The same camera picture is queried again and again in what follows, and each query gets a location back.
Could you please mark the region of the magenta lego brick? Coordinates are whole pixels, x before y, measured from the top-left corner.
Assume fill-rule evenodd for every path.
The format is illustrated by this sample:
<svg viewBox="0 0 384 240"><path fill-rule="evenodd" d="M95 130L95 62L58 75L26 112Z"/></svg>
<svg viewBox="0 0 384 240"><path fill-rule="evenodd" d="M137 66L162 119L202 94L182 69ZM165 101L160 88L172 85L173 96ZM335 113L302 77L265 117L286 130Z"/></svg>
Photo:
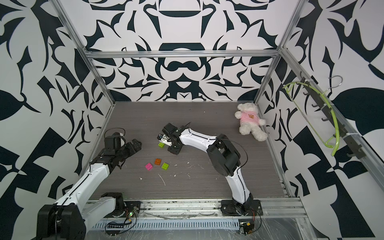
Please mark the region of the magenta lego brick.
<svg viewBox="0 0 384 240"><path fill-rule="evenodd" d="M148 163L147 165L145 165L145 168L150 171L152 168L153 168L153 165L151 163Z"/></svg>

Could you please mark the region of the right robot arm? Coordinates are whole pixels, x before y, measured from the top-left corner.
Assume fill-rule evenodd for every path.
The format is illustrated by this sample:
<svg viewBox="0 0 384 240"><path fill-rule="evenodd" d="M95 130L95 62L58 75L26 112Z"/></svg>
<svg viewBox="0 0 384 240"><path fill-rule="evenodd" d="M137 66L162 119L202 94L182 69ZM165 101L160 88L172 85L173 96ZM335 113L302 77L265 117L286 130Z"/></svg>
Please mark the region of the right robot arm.
<svg viewBox="0 0 384 240"><path fill-rule="evenodd" d="M183 146L190 146L208 154L214 169L224 176L232 192L232 200L222 203L221 211L227 216L246 216L251 211L253 195L247 188L241 172L241 154L226 135L208 136L168 123L157 136L168 151L178 155Z"/></svg>

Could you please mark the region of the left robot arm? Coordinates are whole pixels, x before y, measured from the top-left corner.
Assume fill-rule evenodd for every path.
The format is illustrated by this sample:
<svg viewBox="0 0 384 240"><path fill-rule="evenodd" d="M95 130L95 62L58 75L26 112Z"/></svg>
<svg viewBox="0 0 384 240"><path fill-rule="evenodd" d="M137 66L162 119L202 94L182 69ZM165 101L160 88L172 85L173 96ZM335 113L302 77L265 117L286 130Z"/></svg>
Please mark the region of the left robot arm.
<svg viewBox="0 0 384 240"><path fill-rule="evenodd" d="M115 168L142 149L136 139L127 142L118 132L104 138L105 147L90 162L85 174L52 205L38 212L38 240L83 240L88 231L107 215L121 217L127 206L121 193L105 193L91 207L86 203Z"/></svg>

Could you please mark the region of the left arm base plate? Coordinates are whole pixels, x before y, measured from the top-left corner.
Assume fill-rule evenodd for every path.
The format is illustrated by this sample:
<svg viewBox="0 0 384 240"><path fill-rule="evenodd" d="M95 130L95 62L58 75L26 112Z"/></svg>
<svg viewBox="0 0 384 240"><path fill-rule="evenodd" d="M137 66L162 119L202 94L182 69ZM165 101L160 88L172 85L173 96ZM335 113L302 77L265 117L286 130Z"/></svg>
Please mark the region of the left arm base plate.
<svg viewBox="0 0 384 240"><path fill-rule="evenodd" d="M106 215L105 218L137 217L140 213L141 203L141 201L124 201L121 210L114 210L112 213Z"/></svg>

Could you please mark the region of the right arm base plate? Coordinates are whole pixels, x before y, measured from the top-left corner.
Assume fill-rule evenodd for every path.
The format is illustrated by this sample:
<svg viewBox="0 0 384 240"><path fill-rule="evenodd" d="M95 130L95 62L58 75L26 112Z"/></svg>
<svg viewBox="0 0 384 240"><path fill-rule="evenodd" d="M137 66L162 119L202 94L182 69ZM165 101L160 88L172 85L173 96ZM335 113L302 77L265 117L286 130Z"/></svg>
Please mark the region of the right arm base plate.
<svg viewBox="0 0 384 240"><path fill-rule="evenodd" d="M247 208L235 200L222 200L220 210L224 216L263 216L263 209L260 200L253 200Z"/></svg>

